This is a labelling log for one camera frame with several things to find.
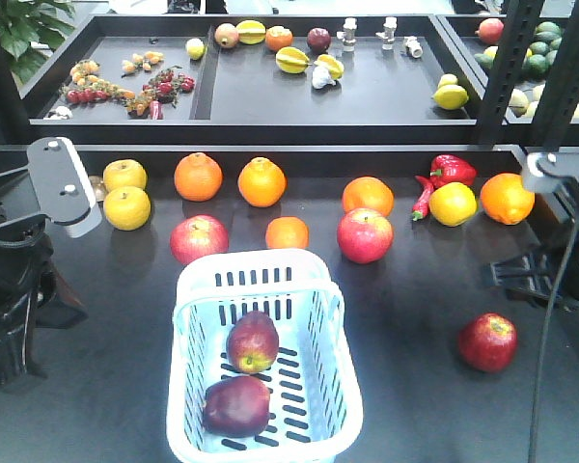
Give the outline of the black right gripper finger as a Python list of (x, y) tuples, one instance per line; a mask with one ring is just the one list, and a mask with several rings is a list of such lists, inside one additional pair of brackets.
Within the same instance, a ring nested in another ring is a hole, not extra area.
[(562, 253), (535, 248), (486, 266), (486, 284), (548, 301), (562, 263)]

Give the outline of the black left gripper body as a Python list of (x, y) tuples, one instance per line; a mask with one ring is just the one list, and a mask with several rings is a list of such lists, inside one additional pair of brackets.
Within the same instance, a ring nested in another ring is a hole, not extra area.
[(37, 298), (52, 247), (25, 168), (0, 173), (0, 338), (24, 320), (25, 300)]

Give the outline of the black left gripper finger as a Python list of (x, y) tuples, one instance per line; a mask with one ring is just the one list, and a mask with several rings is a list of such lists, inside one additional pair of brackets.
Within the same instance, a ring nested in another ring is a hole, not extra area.
[(33, 359), (36, 293), (24, 293), (0, 305), (0, 390), (22, 389), (46, 378)]
[(36, 326), (40, 328), (69, 329), (88, 318), (83, 303), (56, 270), (41, 274), (37, 303)]

